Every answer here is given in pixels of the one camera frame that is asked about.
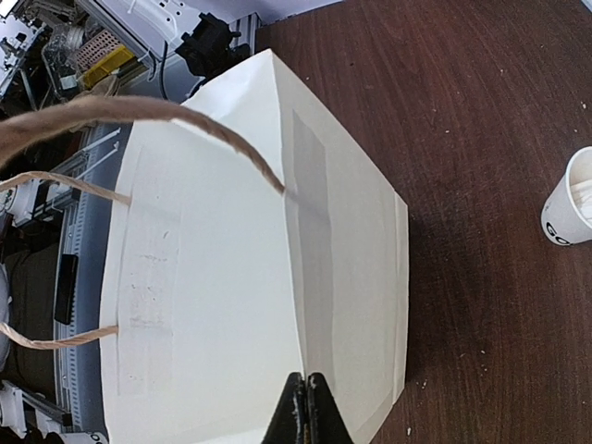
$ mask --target bag handle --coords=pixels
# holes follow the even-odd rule
[[[285,186],[274,173],[271,166],[259,152],[240,134],[216,122],[205,114],[188,107],[151,97],[85,96],[63,105],[49,106],[41,111],[33,111],[0,122],[0,167],[8,160],[36,142],[45,141],[57,134],[81,124],[91,122],[130,123],[135,120],[182,120],[198,127],[205,133],[229,144],[238,154],[245,155],[261,172],[263,177],[279,193]],[[92,185],[61,174],[43,171],[22,173],[12,179],[0,182],[0,191],[13,188],[29,179],[54,180],[86,191],[99,197],[129,205],[131,198],[114,191]],[[4,333],[22,347],[35,350],[55,350],[76,347],[108,335],[117,334],[118,326],[97,328],[62,340],[30,340],[20,335],[6,323],[0,323],[0,333]]]

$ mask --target dark brown wooden surface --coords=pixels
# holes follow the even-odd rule
[[[539,227],[592,145],[592,13],[349,0],[259,41],[409,205],[408,382],[375,443],[592,443],[592,242]]]

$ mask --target white stick in cup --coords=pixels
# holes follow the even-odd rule
[[[540,215],[541,226],[557,245],[592,240],[592,146],[575,153]]]

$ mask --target black mechanical component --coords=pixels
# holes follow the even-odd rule
[[[191,35],[181,36],[183,43],[175,52],[185,59],[191,74],[209,81],[248,58],[251,48],[245,43],[231,49],[230,43],[240,32],[231,31],[212,14],[202,13],[200,19]]]
[[[353,444],[327,380],[288,376],[262,444]]]

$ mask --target black rectangular object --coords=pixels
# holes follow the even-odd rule
[[[72,303],[78,270],[76,254],[62,254],[57,275],[57,294],[55,295],[54,319],[64,325],[72,321]]]

